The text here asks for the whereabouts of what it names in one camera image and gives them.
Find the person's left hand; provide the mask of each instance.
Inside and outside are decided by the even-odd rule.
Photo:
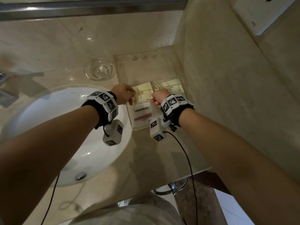
[[[115,96],[117,97],[117,104],[121,105],[121,104],[126,104],[127,102],[129,102],[130,106],[132,106],[132,98],[135,96],[135,90],[124,83],[120,83],[115,85],[112,89],[111,92],[115,94]]]

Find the metal mirror frame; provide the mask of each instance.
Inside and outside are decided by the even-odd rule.
[[[0,4],[0,21],[183,10],[187,0],[86,0]]]

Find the person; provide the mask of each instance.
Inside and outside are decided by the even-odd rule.
[[[118,84],[111,92],[118,105],[132,105],[132,87]],[[168,96],[166,89],[155,91],[151,102],[160,108]],[[26,220],[101,118],[93,106],[82,106],[1,144],[2,224]],[[255,224],[300,224],[300,188],[284,170],[237,134],[191,108],[182,111],[178,122]],[[163,207],[144,206],[102,211],[74,224],[109,224],[114,218],[118,222],[111,224],[180,224]]]

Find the hand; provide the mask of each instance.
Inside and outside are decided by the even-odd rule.
[[[150,100],[151,103],[153,103],[158,109],[161,108],[161,103],[163,102],[163,100],[165,98],[167,98],[168,96],[170,96],[170,92],[168,91],[168,89],[163,88],[161,90],[155,91],[154,93],[152,93],[152,99]]]
[[[118,105],[125,105],[127,102],[129,102],[130,106],[132,106],[132,98],[135,96],[135,90],[124,83],[120,83],[118,85],[115,85],[112,89],[111,92],[115,94],[117,97],[117,104]]]

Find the white sink basin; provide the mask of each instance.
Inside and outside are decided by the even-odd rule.
[[[13,120],[9,122],[8,126],[5,126],[7,137],[17,136],[40,123],[79,108],[86,100],[86,96],[96,90],[98,89],[75,87],[40,97],[27,108],[13,115]],[[102,141],[103,129],[93,129],[61,171],[57,186],[73,185],[86,181],[99,174],[118,158],[128,144],[132,132],[125,105],[119,106],[119,114],[116,119],[124,124],[121,143],[109,147]],[[75,176],[81,172],[86,173],[85,178],[76,180]]]

